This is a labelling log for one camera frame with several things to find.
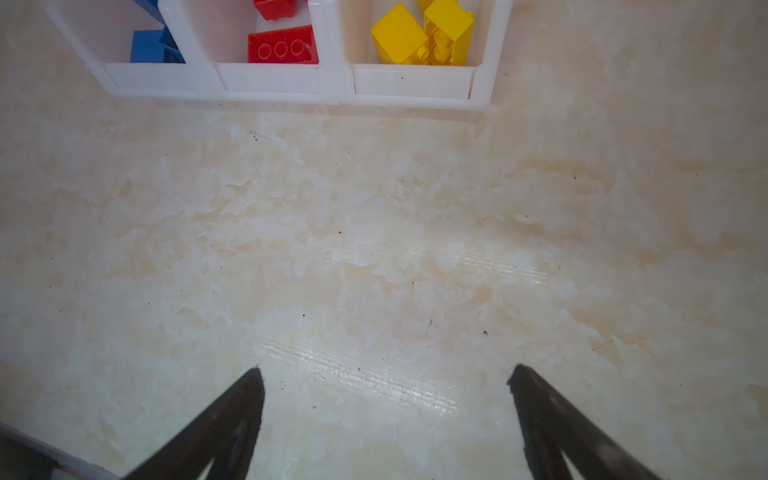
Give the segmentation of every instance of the white plastic bin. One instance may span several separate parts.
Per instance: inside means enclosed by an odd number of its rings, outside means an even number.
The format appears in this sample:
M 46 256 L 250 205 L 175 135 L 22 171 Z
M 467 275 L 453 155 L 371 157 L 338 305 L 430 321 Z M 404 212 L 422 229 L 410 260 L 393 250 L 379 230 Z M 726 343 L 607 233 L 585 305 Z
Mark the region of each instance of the white plastic bin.
M 110 93 L 169 98 L 194 94 L 190 65 L 130 63 L 134 31 L 163 28 L 130 0 L 51 0 L 48 13 Z
M 370 28 L 398 0 L 296 0 L 267 21 L 252 0 L 160 0 L 182 64 L 132 64 L 134 30 L 162 25 L 131 0 L 50 0 L 94 75 L 121 96 L 477 110 L 488 105 L 512 0 L 459 0 L 475 16 L 467 65 L 382 65 Z M 402 0 L 419 22 L 415 0 Z M 248 64 L 248 34 L 312 25 L 318 65 Z

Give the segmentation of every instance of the red toy brick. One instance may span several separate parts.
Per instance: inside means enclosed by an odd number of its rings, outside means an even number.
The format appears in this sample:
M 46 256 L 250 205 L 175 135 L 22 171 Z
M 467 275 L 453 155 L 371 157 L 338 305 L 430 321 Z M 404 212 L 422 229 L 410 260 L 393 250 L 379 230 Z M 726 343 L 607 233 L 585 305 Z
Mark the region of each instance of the red toy brick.
M 318 63 L 312 25 L 248 35 L 248 63 Z
M 265 20 L 293 17 L 296 14 L 296 0 L 253 0 L 253 4 Z

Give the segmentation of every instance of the marble tabletop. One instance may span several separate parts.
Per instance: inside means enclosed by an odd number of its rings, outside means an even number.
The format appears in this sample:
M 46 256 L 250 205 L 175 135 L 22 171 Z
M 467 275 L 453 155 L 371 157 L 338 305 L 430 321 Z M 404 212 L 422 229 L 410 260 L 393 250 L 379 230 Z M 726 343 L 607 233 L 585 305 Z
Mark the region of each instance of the marble tabletop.
M 0 31 L 0 422 L 124 475 L 259 366 L 250 478 L 529 478 L 523 362 L 768 476 L 768 2 L 518 0 L 477 114 L 121 100 Z

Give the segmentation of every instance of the dark floor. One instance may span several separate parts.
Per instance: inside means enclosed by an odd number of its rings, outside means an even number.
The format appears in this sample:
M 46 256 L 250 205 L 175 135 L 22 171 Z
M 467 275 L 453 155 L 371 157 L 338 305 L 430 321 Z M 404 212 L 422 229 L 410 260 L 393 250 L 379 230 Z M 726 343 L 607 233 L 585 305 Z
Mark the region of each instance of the dark floor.
M 0 435 L 1 480 L 48 480 L 56 462 Z

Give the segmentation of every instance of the red brick circular hole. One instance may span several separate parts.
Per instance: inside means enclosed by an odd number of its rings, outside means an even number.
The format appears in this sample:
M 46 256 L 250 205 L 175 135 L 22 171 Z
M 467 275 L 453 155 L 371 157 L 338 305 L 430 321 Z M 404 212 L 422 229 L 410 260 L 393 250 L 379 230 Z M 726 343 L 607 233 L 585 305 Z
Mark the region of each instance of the red brick circular hole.
M 259 46 L 259 50 L 257 52 L 259 54 L 259 58 L 262 60 L 267 60 L 270 55 L 272 55 L 272 47 L 270 47 L 268 44 L 263 43 Z
M 275 55 L 277 55 L 278 58 L 288 55 L 288 44 L 284 41 L 278 41 L 275 44 Z
M 304 42 L 298 38 L 290 42 L 290 52 L 297 57 L 304 53 Z

